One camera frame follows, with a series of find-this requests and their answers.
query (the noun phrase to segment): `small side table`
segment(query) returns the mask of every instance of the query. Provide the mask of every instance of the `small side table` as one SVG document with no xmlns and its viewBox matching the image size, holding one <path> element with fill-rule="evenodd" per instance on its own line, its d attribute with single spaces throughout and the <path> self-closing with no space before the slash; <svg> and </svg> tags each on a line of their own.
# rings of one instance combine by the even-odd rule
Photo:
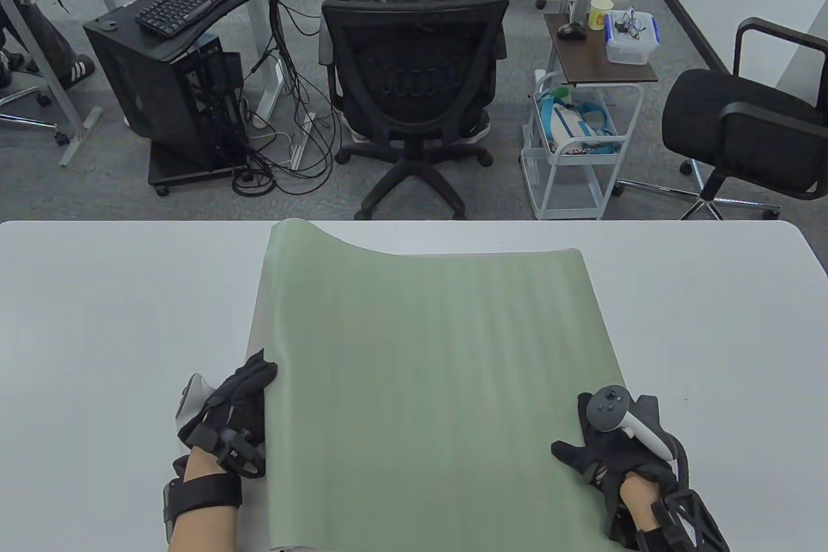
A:
<svg viewBox="0 0 828 552">
<path fill-rule="evenodd" d="M 607 59 L 606 42 L 603 32 L 588 30 L 585 41 L 564 41 L 557 38 L 559 26 L 568 22 L 567 16 L 547 14 L 544 16 L 552 38 L 547 70 L 535 71 L 535 88 L 532 90 L 529 118 L 523 126 L 523 149 L 520 164 L 526 178 L 532 211 L 538 220 L 561 220 L 574 218 L 604 217 L 604 210 L 609 202 L 615 179 L 629 139 L 638 122 L 638 115 L 644 103 L 644 82 L 657 82 L 655 72 L 650 64 L 624 65 L 610 63 Z M 608 155 L 568 155 L 567 150 L 577 147 L 582 138 L 572 138 L 562 144 L 555 153 L 552 152 L 541 125 L 541 113 L 536 102 L 536 94 L 559 85 L 570 89 L 572 100 L 576 104 L 590 102 L 603 108 L 607 115 L 609 127 L 613 134 L 600 138 L 590 138 L 591 143 L 617 144 L 618 149 Z M 624 134 L 615 126 L 610 114 L 606 94 L 611 89 L 631 89 L 636 92 L 637 101 L 632 119 Z M 583 182 L 559 183 L 565 186 L 562 191 L 553 192 L 553 185 L 559 167 L 577 166 L 583 173 Z M 598 181 L 595 167 L 612 167 L 606 183 Z"/>
</svg>

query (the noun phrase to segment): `black chair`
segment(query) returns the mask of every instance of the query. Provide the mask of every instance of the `black chair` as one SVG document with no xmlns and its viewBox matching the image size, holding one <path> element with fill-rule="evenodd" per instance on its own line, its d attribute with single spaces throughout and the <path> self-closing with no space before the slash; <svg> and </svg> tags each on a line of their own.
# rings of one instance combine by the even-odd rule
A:
<svg viewBox="0 0 828 552">
<path fill-rule="evenodd" d="M 372 141 L 343 144 L 335 159 L 347 164 L 359 155 L 394 164 L 356 220 L 369 220 L 380 200 L 412 175 L 449 203 L 455 220 L 465 218 L 463 200 L 434 164 L 468 157 L 484 167 L 494 162 L 480 146 L 452 143 L 494 99 L 494 50 L 507 7 L 508 0 L 322 3 L 320 63 L 328 67 L 331 102 Z M 499 55 L 505 58 L 505 49 Z M 391 147 L 392 140 L 402 140 L 402 149 Z M 426 140 L 442 146 L 426 149 Z"/>
<path fill-rule="evenodd" d="M 739 77 L 742 37 L 756 30 L 823 53 L 816 106 L 792 94 Z M 727 177 L 736 177 L 762 188 L 813 200 L 828 193 L 828 41 L 802 34 L 764 19 L 746 19 L 736 31 L 733 75 L 693 69 L 682 73 L 664 106 L 664 146 L 689 159 L 682 174 L 695 174 L 698 192 L 665 188 L 651 183 L 618 180 L 613 195 L 624 186 L 691 197 L 686 220 L 701 208 L 722 219 L 717 205 L 761 209 L 762 217 L 775 220 L 780 206 L 718 198 Z M 706 181 L 698 162 L 714 167 Z"/>
</svg>

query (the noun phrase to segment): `wrist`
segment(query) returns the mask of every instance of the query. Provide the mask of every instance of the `wrist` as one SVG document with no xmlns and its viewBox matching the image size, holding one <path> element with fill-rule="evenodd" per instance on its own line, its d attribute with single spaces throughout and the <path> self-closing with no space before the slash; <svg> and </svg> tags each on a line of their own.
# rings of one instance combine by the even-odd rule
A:
<svg viewBox="0 0 828 552">
<path fill-rule="evenodd" d="M 213 455 L 196 446 L 190 451 L 190 458 L 187 460 L 187 467 L 184 470 L 184 481 L 226 473 L 227 471 L 219 466 Z"/>
<path fill-rule="evenodd" d="M 656 483 L 640 477 L 635 472 L 628 472 L 627 478 L 621 483 L 620 495 L 639 531 L 650 532 L 659 528 L 652 508 L 653 502 L 660 499 L 659 486 Z"/>
</svg>

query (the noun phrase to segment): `brown tabletop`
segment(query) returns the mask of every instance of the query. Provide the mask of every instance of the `brown tabletop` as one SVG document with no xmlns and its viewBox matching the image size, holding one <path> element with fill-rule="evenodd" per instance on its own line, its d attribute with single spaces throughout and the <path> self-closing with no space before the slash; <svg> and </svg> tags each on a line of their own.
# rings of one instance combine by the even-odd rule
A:
<svg viewBox="0 0 828 552">
<path fill-rule="evenodd" d="M 569 84 L 659 81 L 649 63 L 610 63 L 607 59 L 603 30 L 595 31 L 588 28 L 585 41 L 565 41 L 557 37 L 557 32 L 560 26 L 569 22 L 569 17 L 563 14 L 546 14 L 544 17 Z"/>
</svg>

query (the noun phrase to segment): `computer mouse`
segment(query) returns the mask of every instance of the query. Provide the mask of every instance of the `computer mouse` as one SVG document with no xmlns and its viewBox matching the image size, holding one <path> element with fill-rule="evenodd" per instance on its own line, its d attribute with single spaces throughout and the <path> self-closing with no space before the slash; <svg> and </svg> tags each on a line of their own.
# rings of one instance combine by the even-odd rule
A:
<svg viewBox="0 0 828 552">
<path fill-rule="evenodd" d="M 577 21 L 564 23 L 558 29 L 558 38 L 562 38 L 565 41 L 586 40 L 586 28 L 583 26 L 583 23 L 578 23 Z"/>
</svg>

